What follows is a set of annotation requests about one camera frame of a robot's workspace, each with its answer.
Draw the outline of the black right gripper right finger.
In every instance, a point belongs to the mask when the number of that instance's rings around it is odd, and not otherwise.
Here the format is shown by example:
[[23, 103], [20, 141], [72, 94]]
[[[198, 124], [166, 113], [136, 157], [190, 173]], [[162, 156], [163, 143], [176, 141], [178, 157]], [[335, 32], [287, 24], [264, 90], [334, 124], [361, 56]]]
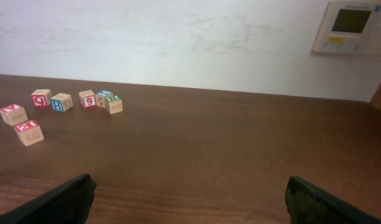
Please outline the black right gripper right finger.
[[291, 224], [381, 224], [380, 219], [299, 176], [289, 178], [285, 202]]

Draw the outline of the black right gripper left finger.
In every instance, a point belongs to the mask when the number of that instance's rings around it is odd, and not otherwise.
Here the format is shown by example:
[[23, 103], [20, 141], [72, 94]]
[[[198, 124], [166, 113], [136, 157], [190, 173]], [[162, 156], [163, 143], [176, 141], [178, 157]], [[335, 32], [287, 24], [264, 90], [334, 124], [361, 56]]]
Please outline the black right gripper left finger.
[[0, 224], [84, 224], [95, 196], [96, 182], [89, 174], [78, 177], [0, 215]]

